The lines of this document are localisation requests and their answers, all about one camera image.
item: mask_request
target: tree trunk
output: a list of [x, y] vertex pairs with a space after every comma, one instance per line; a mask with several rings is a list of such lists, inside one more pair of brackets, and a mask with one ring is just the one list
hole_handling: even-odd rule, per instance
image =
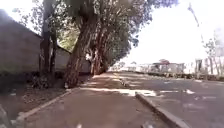
[[44, 16], [43, 16], [43, 26], [42, 26], [42, 37], [43, 40], [40, 43], [40, 55], [39, 55], [39, 72], [40, 79], [38, 86], [49, 87], [52, 84], [51, 78], [53, 78], [53, 69], [55, 61], [55, 52], [57, 47], [56, 32], [51, 32], [52, 24], [50, 21], [50, 16], [53, 14], [53, 2], [54, 0], [44, 0]]
[[81, 64], [85, 57], [85, 51], [92, 39], [93, 30], [96, 29], [96, 20], [94, 18], [83, 23], [78, 41], [72, 51], [65, 72], [65, 81], [69, 88], [78, 83], [78, 76]]
[[211, 57], [209, 57], [209, 61], [210, 61], [211, 74], [213, 75], [213, 62]]
[[102, 60], [102, 55], [100, 54], [100, 49], [96, 50], [96, 55], [94, 59], [94, 75], [100, 75], [100, 63]]
[[57, 36], [56, 31], [51, 33], [52, 39], [52, 49], [51, 49], [51, 58], [50, 58], [50, 73], [54, 75], [55, 73], [55, 57], [56, 57], [56, 50], [57, 50]]

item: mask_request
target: asphalt road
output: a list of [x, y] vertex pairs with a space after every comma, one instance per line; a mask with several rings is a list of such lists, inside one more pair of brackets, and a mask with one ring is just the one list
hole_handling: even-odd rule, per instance
[[193, 128], [224, 128], [224, 83], [166, 79], [118, 73], [132, 89], [151, 90], [148, 96]]

